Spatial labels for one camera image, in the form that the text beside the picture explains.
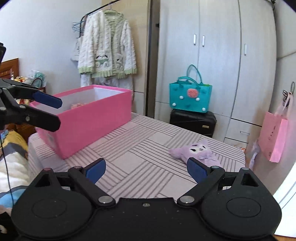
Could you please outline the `pink floral fabric scrunchie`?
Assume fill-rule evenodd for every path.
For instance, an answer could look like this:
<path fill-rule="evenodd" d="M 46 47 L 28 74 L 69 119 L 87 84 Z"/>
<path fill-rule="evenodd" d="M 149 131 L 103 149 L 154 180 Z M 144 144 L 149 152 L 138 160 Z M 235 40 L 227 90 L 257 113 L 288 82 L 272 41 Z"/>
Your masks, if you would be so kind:
<path fill-rule="evenodd" d="M 84 106 L 85 105 L 85 103 L 77 103 L 77 104 L 73 104 L 73 105 L 71 105 L 71 109 L 75 109 L 75 108 L 78 108 L 78 107 L 82 107 L 82 106 Z"/>

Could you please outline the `pink storage box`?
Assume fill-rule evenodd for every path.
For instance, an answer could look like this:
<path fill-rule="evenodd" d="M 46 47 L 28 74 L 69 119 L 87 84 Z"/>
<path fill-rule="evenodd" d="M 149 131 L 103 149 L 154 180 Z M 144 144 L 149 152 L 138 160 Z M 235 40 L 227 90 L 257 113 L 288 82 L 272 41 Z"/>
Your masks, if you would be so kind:
<path fill-rule="evenodd" d="M 90 85 L 55 95 L 63 102 L 59 109 L 33 101 L 31 107 L 57 115 L 59 130 L 36 131 L 56 154 L 67 159 L 116 128 L 128 123 L 132 115 L 132 91 L 124 88 Z M 71 105 L 85 103 L 71 109 Z"/>

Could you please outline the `wooden bedside cabinet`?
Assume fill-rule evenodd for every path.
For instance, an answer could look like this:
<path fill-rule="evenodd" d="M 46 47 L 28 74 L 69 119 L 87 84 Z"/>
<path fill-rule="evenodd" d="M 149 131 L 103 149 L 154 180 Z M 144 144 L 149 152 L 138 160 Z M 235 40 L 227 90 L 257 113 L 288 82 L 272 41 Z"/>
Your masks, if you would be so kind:
<path fill-rule="evenodd" d="M 0 78 L 11 79 L 19 76 L 19 59 L 11 59 L 1 63 Z"/>

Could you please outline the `striped table cover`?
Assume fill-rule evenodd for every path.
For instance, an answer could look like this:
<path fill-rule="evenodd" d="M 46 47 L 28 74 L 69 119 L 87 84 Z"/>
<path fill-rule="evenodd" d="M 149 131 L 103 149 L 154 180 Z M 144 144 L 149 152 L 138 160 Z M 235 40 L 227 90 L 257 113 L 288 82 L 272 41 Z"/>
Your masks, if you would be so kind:
<path fill-rule="evenodd" d="M 169 150 L 204 139 L 198 133 L 133 113 L 130 122 L 91 138 L 89 145 L 68 159 L 61 159 L 34 133 L 29 137 L 29 168 L 36 176 L 44 168 L 63 172 L 104 158 L 106 172 L 97 186 L 113 198 L 177 199 L 196 183 L 185 163 L 174 159 Z"/>

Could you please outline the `clear plastic bag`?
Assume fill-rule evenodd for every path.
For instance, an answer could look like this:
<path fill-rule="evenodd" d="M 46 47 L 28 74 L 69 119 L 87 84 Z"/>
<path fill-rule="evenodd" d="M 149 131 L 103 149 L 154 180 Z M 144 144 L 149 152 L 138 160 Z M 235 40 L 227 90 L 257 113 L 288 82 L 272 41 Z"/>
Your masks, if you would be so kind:
<path fill-rule="evenodd" d="M 258 144 L 258 140 L 253 143 L 252 149 L 250 151 L 250 160 L 249 160 L 249 169 L 253 170 L 255 164 L 255 158 L 260 153 L 260 146 Z"/>

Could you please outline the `purple plush toy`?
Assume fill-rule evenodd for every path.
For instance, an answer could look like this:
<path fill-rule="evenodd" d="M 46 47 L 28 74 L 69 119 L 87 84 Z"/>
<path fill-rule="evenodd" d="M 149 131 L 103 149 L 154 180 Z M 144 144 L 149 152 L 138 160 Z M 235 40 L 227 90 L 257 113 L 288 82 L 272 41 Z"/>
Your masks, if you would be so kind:
<path fill-rule="evenodd" d="M 222 167 L 214 153 L 211 151 L 206 139 L 203 139 L 198 143 L 170 149 L 169 153 L 173 158 L 180 159 L 185 164 L 190 158 L 195 158 L 197 161 L 203 163 L 207 167 Z"/>

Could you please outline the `pink paper gift bag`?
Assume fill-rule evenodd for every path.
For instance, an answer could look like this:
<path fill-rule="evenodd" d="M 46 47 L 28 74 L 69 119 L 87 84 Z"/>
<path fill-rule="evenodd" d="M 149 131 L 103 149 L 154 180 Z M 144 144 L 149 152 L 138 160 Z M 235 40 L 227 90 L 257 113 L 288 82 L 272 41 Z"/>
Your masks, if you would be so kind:
<path fill-rule="evenodd" d="M 281 159 L 292 105 L 293 94 L 289 92 L 285 104 L 281 103 L 275 113 L 265 113 L 258 144 L 263 155 L 272 163 Z"/>

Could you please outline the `white fleece jacket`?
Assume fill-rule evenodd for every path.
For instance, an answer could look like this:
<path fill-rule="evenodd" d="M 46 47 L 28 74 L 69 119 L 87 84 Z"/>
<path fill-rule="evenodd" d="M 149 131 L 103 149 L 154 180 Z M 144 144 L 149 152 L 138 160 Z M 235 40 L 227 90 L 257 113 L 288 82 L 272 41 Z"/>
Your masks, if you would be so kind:
<path fill-rule="evenodd" d="M 128 20 L 114 10 L 97 11 L 86 20 L 78 70 L 91 77 L 125 78 L 137 73 L 137 60 Z"/>

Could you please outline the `black suitcase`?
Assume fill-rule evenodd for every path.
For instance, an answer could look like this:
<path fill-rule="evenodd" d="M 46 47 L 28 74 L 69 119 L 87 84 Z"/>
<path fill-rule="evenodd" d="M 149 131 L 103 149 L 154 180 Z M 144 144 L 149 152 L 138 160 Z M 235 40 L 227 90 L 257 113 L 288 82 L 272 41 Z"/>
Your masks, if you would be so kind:
<path fill-rule="evenodd" d="M 216 123 L 217 119 L 210 111 L 207 113 L 198 113 L 173 109 L 170 114 L 171 125 L 178 126 L 210 138 L 214 135 Z"/>

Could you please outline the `teal felt handbag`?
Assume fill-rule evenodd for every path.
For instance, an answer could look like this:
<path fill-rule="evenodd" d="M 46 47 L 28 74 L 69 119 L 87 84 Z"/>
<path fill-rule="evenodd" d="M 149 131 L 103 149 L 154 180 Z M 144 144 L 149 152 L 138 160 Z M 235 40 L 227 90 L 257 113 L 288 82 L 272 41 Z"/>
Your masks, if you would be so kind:
<path fill-rule="evenodd" d="M 200 82 L 189 76 L 191 68 L 197 72 Z M 169 84 L 170 107 L 172 109 L 207 113 L 211 99 L 212 85 L 204 84 L 197 67 L 191 64 L 186 76 L 177 78 Z"/>

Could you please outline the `white wardrobe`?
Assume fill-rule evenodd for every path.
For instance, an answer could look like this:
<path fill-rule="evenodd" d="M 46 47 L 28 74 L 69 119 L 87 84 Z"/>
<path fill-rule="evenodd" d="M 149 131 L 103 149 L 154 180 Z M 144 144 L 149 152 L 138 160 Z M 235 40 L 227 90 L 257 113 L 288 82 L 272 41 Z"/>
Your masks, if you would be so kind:
<path fill-rule="evenodd" d="M 155 117 L 168 122 L 169 85 L 189 75 L 212 85 L 213 137 L 241 148 L 258 138 L 273 94 L 271 1 L 161 1 Z"/>

